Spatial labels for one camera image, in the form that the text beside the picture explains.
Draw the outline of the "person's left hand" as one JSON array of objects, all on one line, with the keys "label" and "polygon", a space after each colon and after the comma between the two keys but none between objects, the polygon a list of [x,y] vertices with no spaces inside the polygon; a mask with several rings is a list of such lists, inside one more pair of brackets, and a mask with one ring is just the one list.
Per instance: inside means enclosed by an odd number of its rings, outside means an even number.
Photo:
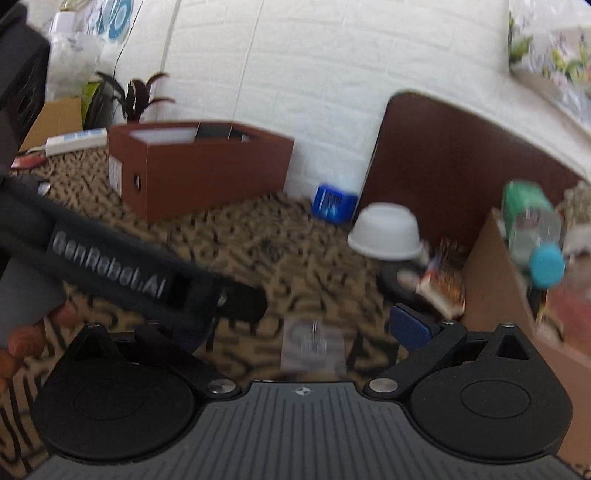
[{"label": "person's left hand", "polygon": [[[74,305],[67,301],[51,311],[47,319],[60,327],[73,329],[80,322]],[[13,377],[18,373],[24,360],[31,356],[40,356],[46,345],[46,332],[43,320],[35,325],[18,327],[9,335],[8,346],[1,349],[0,375],[1,392],[10,386]]]}]

